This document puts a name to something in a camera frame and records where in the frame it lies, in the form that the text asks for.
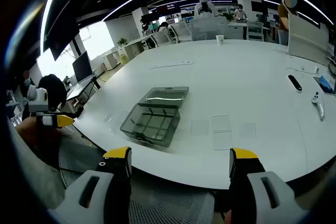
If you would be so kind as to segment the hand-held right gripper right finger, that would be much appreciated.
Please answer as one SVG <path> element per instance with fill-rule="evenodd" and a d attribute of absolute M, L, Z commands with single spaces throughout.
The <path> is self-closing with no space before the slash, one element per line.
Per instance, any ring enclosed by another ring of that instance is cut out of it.
<path fill-rule="evenodd" d="M 230 149 L 229 178 L 231 223 L 299 223 L 308 213 L 291 187 L 251 151 Z"/>

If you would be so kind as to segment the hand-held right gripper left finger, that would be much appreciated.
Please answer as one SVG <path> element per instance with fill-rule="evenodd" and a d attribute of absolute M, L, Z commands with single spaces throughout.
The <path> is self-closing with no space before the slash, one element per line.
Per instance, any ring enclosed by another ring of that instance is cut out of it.
<path fill-rule="evenodd" d="M 49 213 L 56 223 L 129 223 L 131 148 L 107 151 L 66 190 Z"/>

